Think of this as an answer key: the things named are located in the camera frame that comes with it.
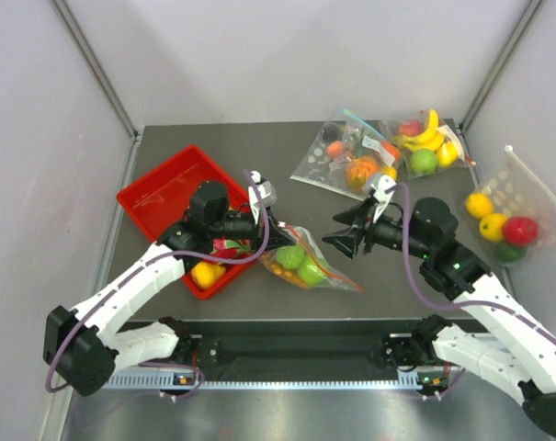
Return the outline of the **zip bag with red zipper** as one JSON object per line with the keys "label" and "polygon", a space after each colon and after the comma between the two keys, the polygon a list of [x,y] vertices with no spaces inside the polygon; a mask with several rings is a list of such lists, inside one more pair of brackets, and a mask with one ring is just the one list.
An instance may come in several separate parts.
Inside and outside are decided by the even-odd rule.
{"label": "zip bag with red zipper", "polygon": [[327,262],[308,230],[289,224],[284,224],[282,230],[294,244],[263,252],[258,260],[267,270],[299,288],[363,291]]}

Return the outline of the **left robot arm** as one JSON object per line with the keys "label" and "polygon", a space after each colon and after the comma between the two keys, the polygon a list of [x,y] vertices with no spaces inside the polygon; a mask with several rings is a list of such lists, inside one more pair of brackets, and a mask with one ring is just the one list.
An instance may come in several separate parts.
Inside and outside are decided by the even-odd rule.
{"label": "left robot arm", "polygon": [[42,356],[49,367],[45,389],[59,375],[64,386],[87,397],[118,371],[166,358],[182,364],[192,344],[178,322],[164,319],[135,331],[121,327],[163,288],[185,276],[200,262],[238,266],[262,253],[291,245],[270,212],[277,195],[257,172],[246,175],[246,212],[231,210],[226,186],[219,181],[198,185],[182,217],[120,276],[71,309],[58,306],[46,319]]}

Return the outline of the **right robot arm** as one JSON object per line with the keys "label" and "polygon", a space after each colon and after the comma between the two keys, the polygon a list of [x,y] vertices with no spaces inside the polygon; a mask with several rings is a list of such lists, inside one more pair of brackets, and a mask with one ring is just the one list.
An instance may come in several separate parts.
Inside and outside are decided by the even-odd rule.
{"label": "right robot arm", "polygon": [[498,350],[458,325],[433,315],[413,332],[421,362],[465,368],[512,398],[527,418],[556,438],[556,336],[519,304],[491,268],[456,238],[458,220],[438,198],[416,201],[411,215],[386,216],[381,201],[367,198],[335,215],[344,229],[323,237],[349,258],[374,245],[402,252],[408,264],[421,259],[425,283],[447,299],[437,311],[461,309],[503,345]]}

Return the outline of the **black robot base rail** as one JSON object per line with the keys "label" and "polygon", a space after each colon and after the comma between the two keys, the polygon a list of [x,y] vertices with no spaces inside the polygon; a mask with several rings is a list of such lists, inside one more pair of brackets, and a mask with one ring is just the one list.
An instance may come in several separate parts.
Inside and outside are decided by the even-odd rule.
{"label": "black robot base rail", "polygon": [[182,321],[158,362],[199,368],[210,380],[392,379],[397,368],[441,368],[413,333],[426,319]]}

